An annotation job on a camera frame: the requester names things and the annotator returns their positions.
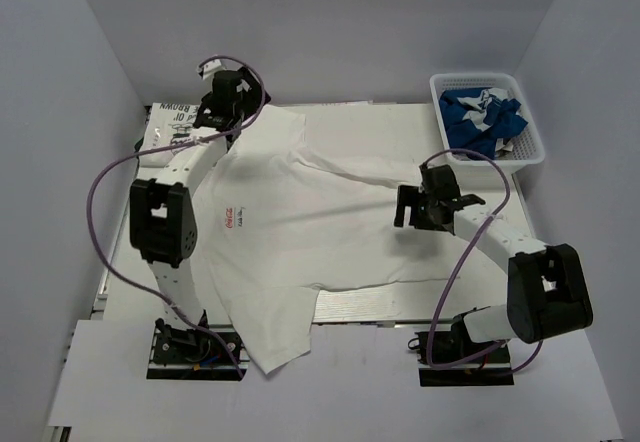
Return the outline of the blue and white t-shirt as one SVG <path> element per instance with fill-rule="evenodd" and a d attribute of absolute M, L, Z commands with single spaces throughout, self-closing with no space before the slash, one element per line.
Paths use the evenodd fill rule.
<path fill-rule="evenodd" d="M 521 103 L 495 87 L 445 90 L 439 100 L 449 146 L 495 160 L 527 128 Z"/>

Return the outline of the white Coca-Cola t-shirt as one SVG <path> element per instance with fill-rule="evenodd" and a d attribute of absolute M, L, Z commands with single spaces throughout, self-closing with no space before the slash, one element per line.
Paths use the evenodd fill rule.
<path fill-rule="evenodd" d="M 417 105 L 268 106 L 197 189 L 193 269 L 262 372 L 309 352 L 321 291 L 450 275 L 460 238 L 393 224 L 434 128 Z"/>

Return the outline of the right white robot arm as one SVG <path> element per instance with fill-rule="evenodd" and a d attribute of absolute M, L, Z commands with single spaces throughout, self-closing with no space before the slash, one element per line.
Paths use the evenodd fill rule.
<path fill-rule="evenodd" d="M 419 186 L 397 189 L 394 225 L 447 232 L 473 243 L 506 274 L 506 302 L 454 318 L 454 336 L 471 344 L 518 339 L 535 343 L 593 324 L 594 313 L 577 251 L 524 235 L 486 209 L 475 194 L 463 195 L 447 166 L 421 168 Z"/>

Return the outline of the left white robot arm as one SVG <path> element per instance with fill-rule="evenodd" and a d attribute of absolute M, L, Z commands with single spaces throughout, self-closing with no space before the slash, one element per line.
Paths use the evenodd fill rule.
<path fill-rule="evenodd" d="M 173 326 L 207 325 L 190 263 L 198 240 L 192 196 L 267 101 L 248 67 L 215 70 L 184 146 L 154 177 L 131 185 L 130 242 L 147 262 Z"/>

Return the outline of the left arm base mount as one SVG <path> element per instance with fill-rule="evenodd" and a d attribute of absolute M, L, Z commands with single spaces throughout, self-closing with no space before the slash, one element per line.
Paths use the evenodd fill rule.
<path fill-rule="evenodd" d="M 192 328 L 155 321 L 147 380 L 241 381 L 249 357 L 238 333 L 223 329 L 219 339 Z"/>

